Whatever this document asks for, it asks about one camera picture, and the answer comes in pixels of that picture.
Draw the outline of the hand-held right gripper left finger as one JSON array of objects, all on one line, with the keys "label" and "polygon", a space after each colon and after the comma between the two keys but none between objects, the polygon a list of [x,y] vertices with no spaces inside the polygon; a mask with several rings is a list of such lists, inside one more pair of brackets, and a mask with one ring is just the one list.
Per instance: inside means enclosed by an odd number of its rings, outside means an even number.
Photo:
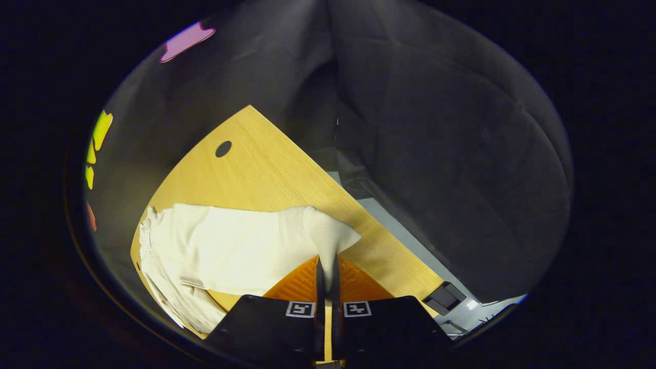
[{"label": "hand-held right gripper left finger", "polygon": [[323,269],[313,257],[263,296],[244,295],[206,337],[237,366],[314,366],[324,358]]}]

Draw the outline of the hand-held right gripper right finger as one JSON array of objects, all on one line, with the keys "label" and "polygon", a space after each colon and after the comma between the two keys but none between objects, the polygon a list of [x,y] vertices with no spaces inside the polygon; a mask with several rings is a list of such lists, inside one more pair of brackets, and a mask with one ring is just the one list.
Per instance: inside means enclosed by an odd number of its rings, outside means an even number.
[{"label": "hand-held right gripper right finger", "polygon": [[453,342],[419,299],[394,297],[353,262],[334,265],[332,357],[340,362],[438,362]]}]

